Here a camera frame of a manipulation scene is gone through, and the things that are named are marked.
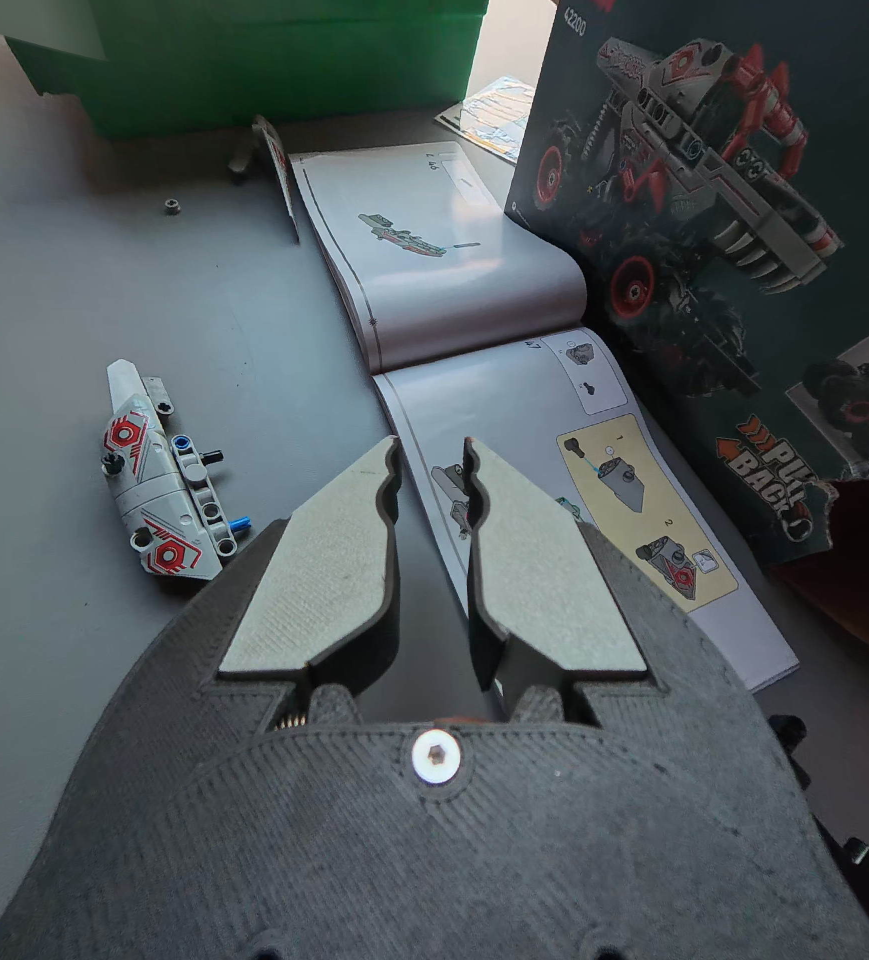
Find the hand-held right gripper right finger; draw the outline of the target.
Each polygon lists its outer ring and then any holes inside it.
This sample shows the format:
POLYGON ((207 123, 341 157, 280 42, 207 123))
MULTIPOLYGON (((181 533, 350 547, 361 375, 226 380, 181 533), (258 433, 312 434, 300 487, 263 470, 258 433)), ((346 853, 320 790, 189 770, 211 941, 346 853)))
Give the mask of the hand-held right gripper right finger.
POLYGON ((532 687, 640 681, 648 666, 571 512, 476 438, 463 476, 472 524, 470 655, 509 716, 532 687))

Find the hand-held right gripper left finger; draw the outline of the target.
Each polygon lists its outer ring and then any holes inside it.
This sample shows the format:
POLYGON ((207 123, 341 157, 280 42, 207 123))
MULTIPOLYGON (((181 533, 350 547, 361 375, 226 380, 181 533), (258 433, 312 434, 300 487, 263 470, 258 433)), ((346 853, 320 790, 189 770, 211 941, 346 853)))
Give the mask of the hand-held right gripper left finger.
POLYGON ((218 666, 359 695, 398 648, 400 442, 386 437, 297 508, 218 666))

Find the grey lego side panel assembly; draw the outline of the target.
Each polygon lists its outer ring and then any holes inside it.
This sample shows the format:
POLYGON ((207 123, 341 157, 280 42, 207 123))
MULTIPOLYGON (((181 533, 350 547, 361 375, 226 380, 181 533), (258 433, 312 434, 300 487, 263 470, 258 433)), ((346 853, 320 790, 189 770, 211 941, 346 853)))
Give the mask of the grey lego side panel assembly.
POLYGON ((118 359, 107 367, 113 413, 101 436, 100 465, 129 545, 151 574, 214 579, 235 557, 247 516, 230 519, 208 468, 221 450, 199 451, 172 434, 175 407, 163 382, 118 359))

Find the grey lego panel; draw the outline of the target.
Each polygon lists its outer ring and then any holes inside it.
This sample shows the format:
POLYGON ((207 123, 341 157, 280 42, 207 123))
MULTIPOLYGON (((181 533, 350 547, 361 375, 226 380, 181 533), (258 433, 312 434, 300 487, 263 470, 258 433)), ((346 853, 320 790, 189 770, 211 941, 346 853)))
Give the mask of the grey lego panel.
POLYGON ((254 116, 249 132, 243 131, 236 137, 227 163, 230 175, 238 181, 243 181, 248 176, 258 152, 267 155, 270 159, 271 168, 284 198, 287 217, 294 229, 295 238, 300 240, 289 180, 288 157, 276 128, 262 114, 254 116))

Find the green plastic bin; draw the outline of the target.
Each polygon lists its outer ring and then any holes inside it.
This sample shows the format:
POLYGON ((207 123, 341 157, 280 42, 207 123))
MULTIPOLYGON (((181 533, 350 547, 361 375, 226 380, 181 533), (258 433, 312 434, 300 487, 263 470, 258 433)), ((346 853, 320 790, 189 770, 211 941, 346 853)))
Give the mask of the green plastic bin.
POLYGON ((96 1, 105 60, 7 44, 41 94, 115 140, 447 105, 487 1, 96 1))

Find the black lego set box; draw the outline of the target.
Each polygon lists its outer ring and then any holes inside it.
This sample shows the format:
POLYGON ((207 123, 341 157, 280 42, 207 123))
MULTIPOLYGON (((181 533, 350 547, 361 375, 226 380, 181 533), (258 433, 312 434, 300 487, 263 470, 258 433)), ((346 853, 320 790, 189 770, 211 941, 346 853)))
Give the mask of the black lego set box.
POLYGON ((869 478, 869 1, 560 2, 509 216, 758 559, 869 478))

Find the open lego instruction booklet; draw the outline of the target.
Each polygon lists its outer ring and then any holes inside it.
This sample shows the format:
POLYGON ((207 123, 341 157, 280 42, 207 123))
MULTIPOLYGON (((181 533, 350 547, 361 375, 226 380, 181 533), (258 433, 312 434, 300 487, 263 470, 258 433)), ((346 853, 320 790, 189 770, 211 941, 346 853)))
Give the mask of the open lego instruction booklet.
POLYGON ((290 163, 461 608, 474 437, 605 534, 750 690, 794 672, 794 651, 661 457, 609 349, 581 326, 580 268, 502 212, 462 146, 290 163))

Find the lego sticker sheet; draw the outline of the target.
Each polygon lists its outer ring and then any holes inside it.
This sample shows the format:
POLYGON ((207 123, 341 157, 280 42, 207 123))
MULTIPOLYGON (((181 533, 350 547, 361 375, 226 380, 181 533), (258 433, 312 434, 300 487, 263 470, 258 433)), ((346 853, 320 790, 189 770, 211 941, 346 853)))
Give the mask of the lego sticker sheet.
POLYGON ((488 86, 441 111, 434 121, 515 166, 536 89, 512 77, 488 86))

